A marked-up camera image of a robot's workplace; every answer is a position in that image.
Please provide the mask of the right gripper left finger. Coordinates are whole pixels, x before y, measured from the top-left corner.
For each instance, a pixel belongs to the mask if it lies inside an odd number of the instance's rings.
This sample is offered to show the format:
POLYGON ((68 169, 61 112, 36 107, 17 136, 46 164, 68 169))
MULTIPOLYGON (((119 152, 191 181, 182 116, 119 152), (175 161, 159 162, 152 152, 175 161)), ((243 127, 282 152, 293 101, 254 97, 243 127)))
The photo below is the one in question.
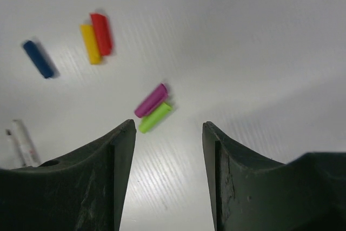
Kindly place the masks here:
POLYGON ((1 170, 1 230, 119 230, 135 139, 126 120, 38 167, 1 170))

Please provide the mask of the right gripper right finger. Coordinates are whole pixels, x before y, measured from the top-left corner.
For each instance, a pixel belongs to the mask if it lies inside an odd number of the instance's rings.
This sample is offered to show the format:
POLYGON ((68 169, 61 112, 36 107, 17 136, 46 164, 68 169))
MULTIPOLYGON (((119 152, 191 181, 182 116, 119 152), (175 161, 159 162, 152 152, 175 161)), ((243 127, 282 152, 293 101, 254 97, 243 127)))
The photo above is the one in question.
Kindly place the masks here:
POLYGON ((284 164, 203 124, 215 230, 345 230, 345 153, 284 164))

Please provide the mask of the light green pen cap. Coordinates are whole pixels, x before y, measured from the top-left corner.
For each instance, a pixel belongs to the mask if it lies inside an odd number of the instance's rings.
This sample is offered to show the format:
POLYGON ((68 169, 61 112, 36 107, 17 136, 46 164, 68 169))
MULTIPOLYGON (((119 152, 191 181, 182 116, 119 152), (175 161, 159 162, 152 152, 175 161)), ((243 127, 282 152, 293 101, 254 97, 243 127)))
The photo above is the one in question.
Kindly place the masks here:
POLYGON ((153 112, 148 116, 144 116, 139 124, 139 131, 147 133, 154 126, 156 126, 162 119, 164 119, 169 112, 172 111, 172 106, 166 102, 161 103, 153 112))

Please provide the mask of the yellow end white pen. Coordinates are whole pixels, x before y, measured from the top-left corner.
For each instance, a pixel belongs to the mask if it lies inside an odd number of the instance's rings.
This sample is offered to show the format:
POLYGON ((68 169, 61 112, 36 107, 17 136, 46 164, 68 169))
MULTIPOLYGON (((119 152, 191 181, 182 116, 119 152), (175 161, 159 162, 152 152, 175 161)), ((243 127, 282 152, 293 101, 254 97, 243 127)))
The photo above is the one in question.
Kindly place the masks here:
POLYGON ((38 167, 41 162, 29 132, 21 120, 12 121, 14 136, 27 166, 38 167))

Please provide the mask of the red end white pen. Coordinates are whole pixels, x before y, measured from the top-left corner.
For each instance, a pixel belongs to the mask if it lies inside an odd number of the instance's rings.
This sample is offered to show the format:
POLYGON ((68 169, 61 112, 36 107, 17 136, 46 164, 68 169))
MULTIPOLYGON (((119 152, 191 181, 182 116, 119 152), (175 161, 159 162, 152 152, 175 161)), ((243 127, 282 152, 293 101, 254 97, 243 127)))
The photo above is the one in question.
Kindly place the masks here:
POLYGON ((8 141, 9 141, 11 147, 13 148, 13 151, 14 151, 14 154, 16 157, 16 161, 19 163, 19 167, 25 167, 26 166, 25 159, 22 155, 20 146, 19 146, 16 138, 14 137, 13 133, 9 129, 6 129, 5 133, 6 133, 6 136, 8 138, 8 141))

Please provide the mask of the magenta pen cap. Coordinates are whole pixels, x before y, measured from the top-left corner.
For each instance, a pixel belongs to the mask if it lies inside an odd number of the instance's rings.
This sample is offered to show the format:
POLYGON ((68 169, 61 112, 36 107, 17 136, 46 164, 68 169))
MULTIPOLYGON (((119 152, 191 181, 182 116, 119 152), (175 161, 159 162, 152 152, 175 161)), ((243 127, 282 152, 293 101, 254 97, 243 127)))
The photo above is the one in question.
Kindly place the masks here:
POLYGON ((151 114, 161 103, 168 98, 168 89, 165 84, 160 83, 135 109, 138 118, 151 114))

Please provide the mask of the blue pen cap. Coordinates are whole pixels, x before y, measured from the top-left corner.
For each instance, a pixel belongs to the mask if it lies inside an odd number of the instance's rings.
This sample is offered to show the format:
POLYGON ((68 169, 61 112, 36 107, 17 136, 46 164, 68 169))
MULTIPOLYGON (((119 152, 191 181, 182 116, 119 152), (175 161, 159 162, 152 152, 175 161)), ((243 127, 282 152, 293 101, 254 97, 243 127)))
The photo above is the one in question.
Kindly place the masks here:
POLYGON ((55 72, 33 41, 25 41, 22 48, 44 78, 53 78, 55 72))

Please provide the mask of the yellow pen cap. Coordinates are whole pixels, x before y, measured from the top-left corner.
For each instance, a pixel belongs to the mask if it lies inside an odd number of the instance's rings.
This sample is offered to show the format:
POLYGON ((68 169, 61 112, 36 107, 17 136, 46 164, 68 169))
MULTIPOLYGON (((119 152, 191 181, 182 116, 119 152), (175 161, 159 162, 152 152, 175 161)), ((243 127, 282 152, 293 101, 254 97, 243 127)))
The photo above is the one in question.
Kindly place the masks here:
POLYGON ((89 62, 92 65, 102 63, 102 56, 98 49, 94 28, 91 24, 81 24, 79 26, 82 38, 88 53, 89 62))

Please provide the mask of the red pen cap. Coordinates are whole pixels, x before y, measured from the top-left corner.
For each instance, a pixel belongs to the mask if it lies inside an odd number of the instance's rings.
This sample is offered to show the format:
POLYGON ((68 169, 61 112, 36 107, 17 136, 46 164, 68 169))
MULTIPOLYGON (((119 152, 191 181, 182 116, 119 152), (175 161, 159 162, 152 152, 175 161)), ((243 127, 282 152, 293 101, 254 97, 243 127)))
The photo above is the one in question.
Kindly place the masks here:
POLYGON ((111 55, 113 50, 113 43, 108 18, 105 15, 99 13, 91 13, 90 18, 92 26, 94 27, 96 41, 101 55, 111 55))

